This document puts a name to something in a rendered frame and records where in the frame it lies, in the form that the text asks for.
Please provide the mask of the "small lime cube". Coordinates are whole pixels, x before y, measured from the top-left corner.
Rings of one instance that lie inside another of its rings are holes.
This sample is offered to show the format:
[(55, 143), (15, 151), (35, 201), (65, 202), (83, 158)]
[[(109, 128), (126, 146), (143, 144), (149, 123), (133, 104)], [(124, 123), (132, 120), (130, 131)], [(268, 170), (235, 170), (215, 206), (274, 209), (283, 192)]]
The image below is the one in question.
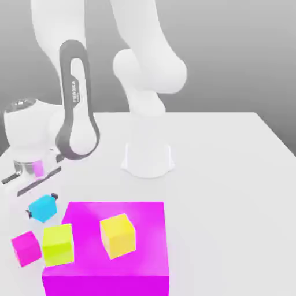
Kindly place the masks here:
[(63, 224), (44, 228), (42, 253), (46, 267), (73, 263), (72, 225)]

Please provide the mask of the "large magenta box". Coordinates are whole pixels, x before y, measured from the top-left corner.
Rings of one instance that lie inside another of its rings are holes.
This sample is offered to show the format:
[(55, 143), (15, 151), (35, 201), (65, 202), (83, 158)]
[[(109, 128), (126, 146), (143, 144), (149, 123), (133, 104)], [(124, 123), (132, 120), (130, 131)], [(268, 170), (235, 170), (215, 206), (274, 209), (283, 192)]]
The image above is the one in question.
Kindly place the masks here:
[[(100, 220), (125, 213), (136, 230), (136, 250), (109, 259)], [(46, 267), (46, 296), (169, 296), (167, 233), (163, 202), (70, 202), (74, 262)]]

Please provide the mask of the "small cyan cube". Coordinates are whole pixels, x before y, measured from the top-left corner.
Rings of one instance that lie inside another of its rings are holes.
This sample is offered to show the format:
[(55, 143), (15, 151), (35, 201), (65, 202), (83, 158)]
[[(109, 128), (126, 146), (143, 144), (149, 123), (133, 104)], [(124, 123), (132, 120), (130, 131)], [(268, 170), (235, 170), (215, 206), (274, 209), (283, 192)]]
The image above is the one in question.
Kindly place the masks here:
[(44, 195), (31, 203), (32, 218), (45, 223), (57, 213), (56, 200), (50, 195)]

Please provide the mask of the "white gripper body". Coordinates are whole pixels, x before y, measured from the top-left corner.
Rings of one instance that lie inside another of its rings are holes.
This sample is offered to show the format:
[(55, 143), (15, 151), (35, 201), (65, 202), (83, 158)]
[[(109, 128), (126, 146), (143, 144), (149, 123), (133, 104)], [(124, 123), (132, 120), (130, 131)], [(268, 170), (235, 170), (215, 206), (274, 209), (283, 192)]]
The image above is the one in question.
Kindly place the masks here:
[(5, 195), (18, 199), (61, 172), (61, 166), (45, 166), (43, 162), (13, 161), (5, 167)]

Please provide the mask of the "small pink cube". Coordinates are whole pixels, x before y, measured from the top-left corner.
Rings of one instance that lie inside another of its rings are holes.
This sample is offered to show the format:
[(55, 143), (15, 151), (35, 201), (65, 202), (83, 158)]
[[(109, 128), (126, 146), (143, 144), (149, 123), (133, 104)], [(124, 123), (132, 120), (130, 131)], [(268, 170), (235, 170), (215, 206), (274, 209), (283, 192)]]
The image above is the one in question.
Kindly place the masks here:
[(40, 244), (32, 231), (11, 239), (12, 247), (21, 267), (42, 257)]

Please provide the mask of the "small yellow cube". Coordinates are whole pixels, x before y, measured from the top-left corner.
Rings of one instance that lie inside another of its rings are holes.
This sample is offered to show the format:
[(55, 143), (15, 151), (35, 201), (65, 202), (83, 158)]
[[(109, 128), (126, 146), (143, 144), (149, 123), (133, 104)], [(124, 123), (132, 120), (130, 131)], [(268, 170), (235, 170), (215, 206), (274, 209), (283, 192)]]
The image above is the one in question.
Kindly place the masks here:
[(136, 250), (135, 227), (125, 213), (100, 221), (102, 244), (110, 260)]

